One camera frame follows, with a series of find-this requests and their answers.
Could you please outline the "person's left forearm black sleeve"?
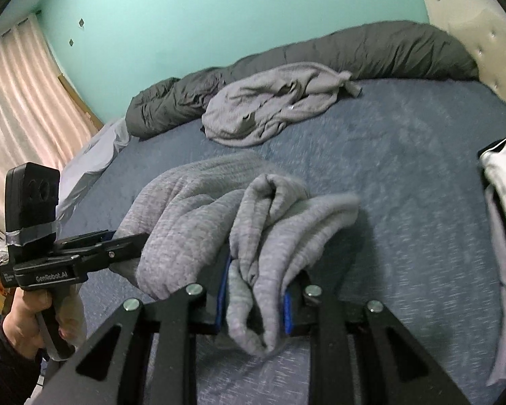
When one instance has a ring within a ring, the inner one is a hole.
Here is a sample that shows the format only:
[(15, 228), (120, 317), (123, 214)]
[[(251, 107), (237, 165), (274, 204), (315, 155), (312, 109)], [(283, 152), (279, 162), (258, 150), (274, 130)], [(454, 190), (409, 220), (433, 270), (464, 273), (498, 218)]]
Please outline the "person's left forearm black sleeve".
[(2, 329), (0, 316), (0, 404), (25, 404), (41, 373), (43, 351), (34, 358), (20, 355)]

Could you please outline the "person's left hand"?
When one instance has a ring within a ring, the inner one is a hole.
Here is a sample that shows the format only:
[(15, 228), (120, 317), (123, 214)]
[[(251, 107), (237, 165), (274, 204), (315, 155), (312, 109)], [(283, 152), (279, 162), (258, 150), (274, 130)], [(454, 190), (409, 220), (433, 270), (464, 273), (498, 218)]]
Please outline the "person's left hand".
[[(80, 347), (86, 340), (84, 306), (79, 285), (69, 286), (67, 296), (56, 310), (58, 332), (68, 344)], [(45, 347), (36, 315), (52, 306), (48, 291), (15, 290), (10, 312), (2, 322), (2, 330), (13, 349), (27, 359), (35, 359)]]

